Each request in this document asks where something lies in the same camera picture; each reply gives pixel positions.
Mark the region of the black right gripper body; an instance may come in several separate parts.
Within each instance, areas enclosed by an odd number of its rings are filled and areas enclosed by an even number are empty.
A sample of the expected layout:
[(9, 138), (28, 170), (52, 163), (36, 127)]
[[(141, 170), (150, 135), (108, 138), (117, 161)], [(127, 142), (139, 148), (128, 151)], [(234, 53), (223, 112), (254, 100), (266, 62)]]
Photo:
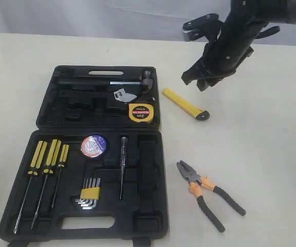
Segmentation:
[(217, 83), (233, 75), (253, 52), (253, 38), (219, 38), (194, 64), (201, 71), (201, 79), (216, 78)]

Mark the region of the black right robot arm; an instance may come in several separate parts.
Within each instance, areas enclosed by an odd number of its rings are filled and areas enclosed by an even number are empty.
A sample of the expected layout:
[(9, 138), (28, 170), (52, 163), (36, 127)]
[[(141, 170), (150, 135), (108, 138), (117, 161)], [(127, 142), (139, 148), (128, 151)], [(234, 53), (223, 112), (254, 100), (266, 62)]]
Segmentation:
[(197, 82), (200, 91), (236, 73), (253, 52), (254, 40), (280, 31), (279, 24), (296, 25), (296, 1), (231, 1), (225, 21), (210, 13), (183, 24), (185, 41), (205, 37), (202, 56), (182, 74), (182, 81)]

